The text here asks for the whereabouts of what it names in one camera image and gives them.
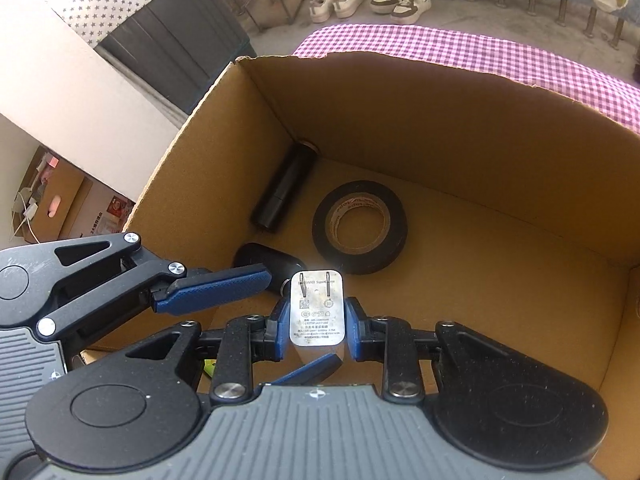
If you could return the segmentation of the white power adapter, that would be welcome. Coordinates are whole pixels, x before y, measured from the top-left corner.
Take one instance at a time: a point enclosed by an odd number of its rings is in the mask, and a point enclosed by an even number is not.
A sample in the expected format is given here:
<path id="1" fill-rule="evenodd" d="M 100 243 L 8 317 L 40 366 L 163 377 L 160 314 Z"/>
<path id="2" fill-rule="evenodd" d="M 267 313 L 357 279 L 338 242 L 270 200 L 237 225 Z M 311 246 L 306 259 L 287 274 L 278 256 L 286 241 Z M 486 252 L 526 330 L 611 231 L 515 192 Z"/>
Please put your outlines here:
<path id="1" fill-rule="evenodd" d="M 288 338 L 303 364 L 329 353 L 344 356 L 346 338 L 344 284 L 335 270 L 307 270 L 293 275 Z"/>

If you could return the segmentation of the black oval case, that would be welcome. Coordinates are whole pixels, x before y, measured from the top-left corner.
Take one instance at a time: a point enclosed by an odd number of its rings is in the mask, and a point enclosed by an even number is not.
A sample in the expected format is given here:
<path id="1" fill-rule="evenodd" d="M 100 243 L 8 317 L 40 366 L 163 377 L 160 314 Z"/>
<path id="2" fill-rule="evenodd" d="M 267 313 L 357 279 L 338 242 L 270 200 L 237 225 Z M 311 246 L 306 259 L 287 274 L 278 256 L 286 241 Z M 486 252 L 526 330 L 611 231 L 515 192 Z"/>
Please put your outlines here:
<path id="1" fill-rule="evenodd" d="M 233 257 L 234 266 L 262 264 L 271 274 L 270 292 L 286 296 L 290 292 L 290 281 L 294 274 L 307 269 L 302 260 L 286 252 L 258 243 L 242 245 Z"/>

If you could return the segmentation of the black electrical tape roll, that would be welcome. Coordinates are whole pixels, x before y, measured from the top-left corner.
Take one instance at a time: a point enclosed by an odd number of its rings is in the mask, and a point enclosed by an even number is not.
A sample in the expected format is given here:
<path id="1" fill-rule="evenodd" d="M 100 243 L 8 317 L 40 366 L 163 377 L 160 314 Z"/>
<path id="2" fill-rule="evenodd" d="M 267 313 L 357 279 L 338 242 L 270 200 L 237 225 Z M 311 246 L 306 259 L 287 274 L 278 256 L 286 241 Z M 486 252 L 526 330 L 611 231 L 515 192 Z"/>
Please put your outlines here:
<path id="1" fill-rule="evenodd" d="M 378 272 L 404 249 L 408 221 L 398 196 L 381 183 L 345 183 L 314 213 L 312 239 L 318 253 L 344 274 Z"/>

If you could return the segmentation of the black lipstick tube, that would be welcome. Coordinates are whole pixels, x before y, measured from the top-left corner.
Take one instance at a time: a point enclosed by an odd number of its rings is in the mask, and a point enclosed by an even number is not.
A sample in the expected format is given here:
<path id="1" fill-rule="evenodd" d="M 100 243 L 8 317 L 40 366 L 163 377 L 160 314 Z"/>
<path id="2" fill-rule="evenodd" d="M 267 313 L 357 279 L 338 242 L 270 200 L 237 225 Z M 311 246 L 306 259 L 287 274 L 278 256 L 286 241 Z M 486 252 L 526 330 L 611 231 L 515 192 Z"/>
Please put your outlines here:
<path id="1" fill-rule="evenodd" d="M 268 232 L 277 231 L 318 156 L 317 148 L 309 142 L 296 142 L 291 146 L 250 216 L 254 226 Z"/>

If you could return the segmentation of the cardboard boxes on floor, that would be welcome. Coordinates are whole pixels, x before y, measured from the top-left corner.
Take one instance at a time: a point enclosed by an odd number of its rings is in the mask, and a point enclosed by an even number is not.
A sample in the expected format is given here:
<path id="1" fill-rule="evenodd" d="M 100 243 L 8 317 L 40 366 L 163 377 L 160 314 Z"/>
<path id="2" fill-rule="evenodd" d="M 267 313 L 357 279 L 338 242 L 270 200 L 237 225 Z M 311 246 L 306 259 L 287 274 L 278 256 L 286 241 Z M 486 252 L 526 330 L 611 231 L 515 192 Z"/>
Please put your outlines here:
<path id="1" fill-rule="evenodd" d="M 118 233 L 134 203 L 37 148 L 11 210 L 13 234 L 28 244 Z"/>

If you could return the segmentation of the brown cardboard box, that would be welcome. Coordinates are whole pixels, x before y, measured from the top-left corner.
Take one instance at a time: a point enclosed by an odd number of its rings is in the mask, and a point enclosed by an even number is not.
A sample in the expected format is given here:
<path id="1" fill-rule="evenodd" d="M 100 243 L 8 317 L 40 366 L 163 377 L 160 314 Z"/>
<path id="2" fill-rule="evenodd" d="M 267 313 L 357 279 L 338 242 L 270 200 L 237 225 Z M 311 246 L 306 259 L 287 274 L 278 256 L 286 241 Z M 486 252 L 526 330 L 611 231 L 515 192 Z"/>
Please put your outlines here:
<path id="1" fill-rule="evenodd" d="M 318 208 L 392 190 L 408 235 L 345 289 L 370 314 L 451 320 L 597 389 L 594 460 L 639 474 L 639 130 L 543 88 L 367 53 L 231 64 L 146 185 L 127 228 L 190 268 L 257 242 L 326 260 Z"/>

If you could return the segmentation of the dark cabinet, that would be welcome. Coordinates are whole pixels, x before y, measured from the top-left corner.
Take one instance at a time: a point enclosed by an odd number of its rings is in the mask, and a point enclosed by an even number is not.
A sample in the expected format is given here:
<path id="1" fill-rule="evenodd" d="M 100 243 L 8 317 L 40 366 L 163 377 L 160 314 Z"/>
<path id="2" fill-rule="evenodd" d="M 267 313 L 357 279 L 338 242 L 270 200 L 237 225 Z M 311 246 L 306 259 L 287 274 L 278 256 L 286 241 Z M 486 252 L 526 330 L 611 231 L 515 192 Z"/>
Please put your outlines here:
<path id="1" fill-rule="evenodd" d="M 224 0 L 152 0 L 99 48 L 186 114 L 230 63 L 256 54 Z"/>

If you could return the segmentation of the brown white sneakers pair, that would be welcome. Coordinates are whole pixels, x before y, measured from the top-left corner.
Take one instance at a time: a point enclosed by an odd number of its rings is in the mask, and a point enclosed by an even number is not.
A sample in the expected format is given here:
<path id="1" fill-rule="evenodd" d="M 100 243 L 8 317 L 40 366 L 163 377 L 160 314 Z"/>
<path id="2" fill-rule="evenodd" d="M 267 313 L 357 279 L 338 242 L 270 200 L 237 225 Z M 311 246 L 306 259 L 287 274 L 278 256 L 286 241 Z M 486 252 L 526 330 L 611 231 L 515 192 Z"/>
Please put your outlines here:
<path id="1" fill-rule="evenodd" d="M 432 8 L 432 0 L 371 0 L 374 14 L 388 15 L 399 25 L 413 25 Z"/>

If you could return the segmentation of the purple checkered tablecloth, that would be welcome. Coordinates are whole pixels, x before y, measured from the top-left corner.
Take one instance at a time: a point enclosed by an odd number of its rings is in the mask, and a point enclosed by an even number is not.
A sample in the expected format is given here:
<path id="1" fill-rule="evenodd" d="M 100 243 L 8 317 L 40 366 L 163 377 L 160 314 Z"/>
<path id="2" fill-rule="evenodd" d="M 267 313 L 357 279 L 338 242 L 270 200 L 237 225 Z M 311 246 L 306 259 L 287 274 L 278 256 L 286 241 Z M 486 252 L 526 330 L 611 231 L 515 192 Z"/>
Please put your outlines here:
<path id="1" fill-rule="evenodd" d="M 294 50 L 298 58 L 370 52 L 491 74 L 565 96 L 639 131 L 639 89 L 616 77 L 528 44 L 416 25 L 322 27 Z"/>

